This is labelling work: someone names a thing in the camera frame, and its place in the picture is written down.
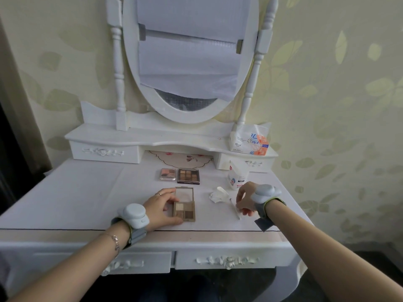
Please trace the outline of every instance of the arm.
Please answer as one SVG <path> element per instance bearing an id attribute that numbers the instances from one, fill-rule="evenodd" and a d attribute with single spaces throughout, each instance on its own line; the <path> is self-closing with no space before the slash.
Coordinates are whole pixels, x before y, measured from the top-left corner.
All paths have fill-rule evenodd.
<path id="1" fill-rule="evenodd" d="M 244 215 L 253 214 L 255 187 L 248 182 L 239 190 L 237 206 Z M 281 202 L 269 201 L 265 211 L 333 301 L 403 301 L 402 287 Z"/>
<path id="2" fill-rule="evenodd" d="M 183 222 L 178 217 L 167 217 L 166 202 L 179 201 L 173 194 L 175 188 L 163 189 L 160 195 L 154 195 L 144 203 L 150 223 L 147 231 L 153 231 L 165 225 L 178 225 Z M 80 301 L 87 290 L 101 275 L 102 271 L 116 257 L 116 244 L 110 235 L 116 235 L 120 248 L 126 246 L 130 228 L 125 221 L 120 221 L 75 254 L 48 271 L 37 281 L 23 289 L 10 302 L 74 302 Z"/>

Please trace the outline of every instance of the wearable device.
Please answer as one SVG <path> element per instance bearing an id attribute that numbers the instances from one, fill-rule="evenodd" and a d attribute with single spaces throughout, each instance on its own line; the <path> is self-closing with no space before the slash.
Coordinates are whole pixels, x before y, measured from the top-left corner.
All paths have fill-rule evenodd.
<path id="1" fill-rule="evenodd" d="M 255 208 L 258 211 L 260 217 L 255 220 L 255 223 L 263 232 L 275 225 L 267 216 L 266 211 L 264 210 L 266 203 L 273 199 L 277 199 L 284 205 L 286 205 L 284 201 L 279 199 L 280 195 L 281 191 L 277 187 L 274 187 L 270 184 L 260 184 L 257 186 L 255 192 L 251 196 L 251 199 L 254 201 Z"/>
<path id="2" fill-rule="evenodd" d="M 138 203 L 131 203 L 119 209 L 118 217 L 112 219 L 111 225 L 122 219 L 130 226 L 130 238 L 127 245 L 124 247 L 124 249 L 126 249 L 147 234 L 145 227 L 150 223 L 150 220 L 145 213 L 145 207 Z"/>

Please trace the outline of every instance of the leaf-pattern wallpaper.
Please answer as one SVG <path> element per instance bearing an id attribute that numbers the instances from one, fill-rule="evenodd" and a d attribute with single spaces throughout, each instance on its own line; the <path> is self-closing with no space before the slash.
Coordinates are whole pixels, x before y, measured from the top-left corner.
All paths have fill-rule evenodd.
<path id="1" fill-rule="evenodd" d="M 260 18 L 269 0 L 260 0 Z M 271 121 L 273 171 L 320 229 L 403 253 L 403 0 L 280 0 L 249 123 Z M 0 0 L 54 166 L 80 100 L 115 107 L 104 0 Z M 126 104 L 147 103 L 125 67 Z M 216 119 L 239 114 L 245 85 Z"/>

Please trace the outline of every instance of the white tabletop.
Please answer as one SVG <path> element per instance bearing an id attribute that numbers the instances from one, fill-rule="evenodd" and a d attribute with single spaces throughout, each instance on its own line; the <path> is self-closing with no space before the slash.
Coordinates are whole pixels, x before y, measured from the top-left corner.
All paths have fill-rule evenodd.
<path id="1" fill-rule="evenodd" d="M 229 204 L 215 204 L 208 198 L 217 186 L 233 198 L 236 195 L 227 185 L 227 171 L 217 170 L 212 161 L 199 168 L 200 185 L 161 181 L 163 167 L 168 166 L 148 151 L 140 164 L 67 160 L 0 216 L 0 229 L 102 230 L 108 228 L 118 208 L 144 203 L 165 187 L 190 186 L 194 188 L 196 222 L 161 230 L 260 231 L 254 223 L 257 216 L 238 220 Z M 279 187 L 285 203 L 309 221 L 273 172 L 250 173 L 248 180 Z"/>

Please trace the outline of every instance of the hand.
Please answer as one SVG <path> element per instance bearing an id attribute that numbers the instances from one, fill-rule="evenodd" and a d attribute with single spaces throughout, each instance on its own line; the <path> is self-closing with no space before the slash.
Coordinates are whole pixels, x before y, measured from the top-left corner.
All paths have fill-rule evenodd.
<path id="1" fill-rule="evenodd" d="M 242 211 L 242 214 L 252 216 L 255 211 L 255 203 L 251 199 L 252 194 L 255 192 L 258 185 L 252 181 L 245 183 L 239 188 L 237 194 L 237 208 Z"/>
<path id="2" fill-rule="evenodd" d="M 175 191 L 176 188 L 174 187 L 163 188 L 143 204 L 145 207 L 145 213 L 150 220 L 150 223 L 145 228 L 148 232 L 154 231 L 166 225 L 180 225 L 183 223 L 182 218 L 168 217 L 163 213 L 163 211 L 168 210 L 166 203 L 174 203 L 175 201 L 179 201 L 179 199 L 172 194 Z"/>

